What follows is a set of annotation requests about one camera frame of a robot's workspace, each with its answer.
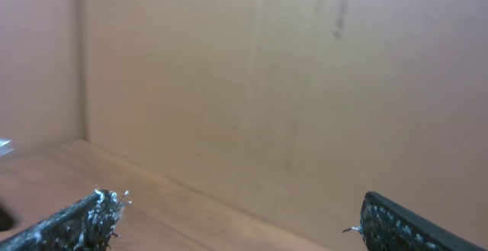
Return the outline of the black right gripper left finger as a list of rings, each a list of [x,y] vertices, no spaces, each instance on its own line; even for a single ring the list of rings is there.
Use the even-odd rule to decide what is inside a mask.
[[[25,230],[1,241],[1,251],[106,251],[117,222],[132,204],[115,191],[96,189]]]

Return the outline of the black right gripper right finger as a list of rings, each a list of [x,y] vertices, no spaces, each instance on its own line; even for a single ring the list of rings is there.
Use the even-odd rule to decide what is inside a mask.
[[[360,223],[350,230],[368,251],[487,251],[375,191],[365,194]]]

